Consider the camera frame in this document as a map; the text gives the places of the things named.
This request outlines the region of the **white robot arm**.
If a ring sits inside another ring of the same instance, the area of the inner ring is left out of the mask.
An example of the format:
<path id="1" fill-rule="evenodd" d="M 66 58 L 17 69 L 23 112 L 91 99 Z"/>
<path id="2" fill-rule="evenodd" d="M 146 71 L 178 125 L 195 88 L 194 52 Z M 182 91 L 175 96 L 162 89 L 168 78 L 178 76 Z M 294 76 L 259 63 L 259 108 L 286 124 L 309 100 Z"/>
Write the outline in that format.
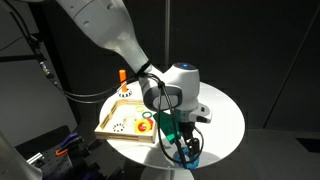
<path id="1" fill-rule="evenodd" d="M 144 104 L 156 112 L 159 126 L 165 124 L 162 112 L 170 112 L 167 124 L 178 147 L 173 161 L 183 166 L 197 162 L 203 148 L 192 137 L 200 109 L 198 69 L 188 63 L 175 63 L 166 72 L 154 67 L 136 39 L 122 0 L 55 1 L 97 46 L 124 58 L 138 79 Z"/>

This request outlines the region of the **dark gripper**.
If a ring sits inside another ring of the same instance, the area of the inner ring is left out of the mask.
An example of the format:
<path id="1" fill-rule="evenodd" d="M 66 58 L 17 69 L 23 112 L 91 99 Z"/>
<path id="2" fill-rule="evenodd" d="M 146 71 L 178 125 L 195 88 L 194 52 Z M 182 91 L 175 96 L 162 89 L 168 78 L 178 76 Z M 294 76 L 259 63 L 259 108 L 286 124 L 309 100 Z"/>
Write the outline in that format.
<path id="1" fill-rule="evenodd" d="M 196 156 L 200 152 L 200 141 L 198 138 L 193 138 L 193 131 L 195 130 L 195 123 L 194 122 L 179 122 L 179 130 L 181 135 L 185 140 L 189 140 L 189 151 L 191 156 Z M 187 164 L 185 154 L 183 152 L 181 143 L 178 140 L 176 140 L 176 146 L 178 150 L 178 154 L 181 159 L 181 164 Z"/>

